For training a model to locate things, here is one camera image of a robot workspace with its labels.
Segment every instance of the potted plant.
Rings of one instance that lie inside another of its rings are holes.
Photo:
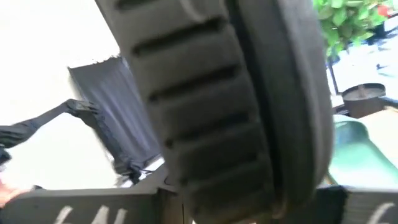
[[[378,6],[385,2],[386,0],[314,0],[325,38],[327,64],[334,83],[333,58],[343,50],[348,52],[350,44],[360,46],[374,35],[370,30],[386,20],[378,12]],[[385,90],[382,84],[361,84],[345,90],[342,97],[350,115],[359,117],[382,110],[381,104],[376,101],[379,96],[385,95]]]

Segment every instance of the green chair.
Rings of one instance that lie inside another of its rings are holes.
[[[398,169],[370,140],[365,125],[343,115],[334,115],[334,120],[335,150],[329,179],[353,187],[397,188]]]

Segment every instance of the black pot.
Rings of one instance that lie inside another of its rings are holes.
[[[364,94],[360,94],[359,86],[354,86],[343,92],[344,105],[353,118],[362,118],[384,109],[384,103],[379,98],[386,95],[386,87],[380,83],[363,84]]]
[[[334,107],[333,108],[333,114],[351,116],[351,115],[349,115],[349,111],[347,110],[346,105],[339,105],[337,107]]]

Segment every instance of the black metal frame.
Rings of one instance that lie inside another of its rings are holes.
[[[330,57],[328,57],[328,69],[330,71],[330,76],[331,76],[331,80],[333,82],[333,88],[334,88],[335,94],[339,95],[339,94],[341,94],[341,92],[338,89],[335,71],[333,69],[333,60]]]
[[[109,209],[107,223],[114,223],[118,211],[123,211],[125,219],[115,222],[117,224],[191,223],[181,199],[174,187],[166,183],[166,178],[167,171],[161,166],[129,189],[35,190],[7,203],[1,212],[1,223],[87,224],[92,223],[100,208]]]

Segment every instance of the black fabric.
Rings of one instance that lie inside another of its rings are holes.
[[[82,97],[106,111],[107,126],[134,165],[142,169],[160,154],[134,77],[123,58],[69,71]]]
[[[44,190],[44,188],[39,185],[33,185],[33,190]]]
[[[347,191],[340,185],[322,187],[317,189],[314,199],[306,206],[289,213],[282,220],[274,220],[271,223],[338,224],[344,218],[347,198]]]

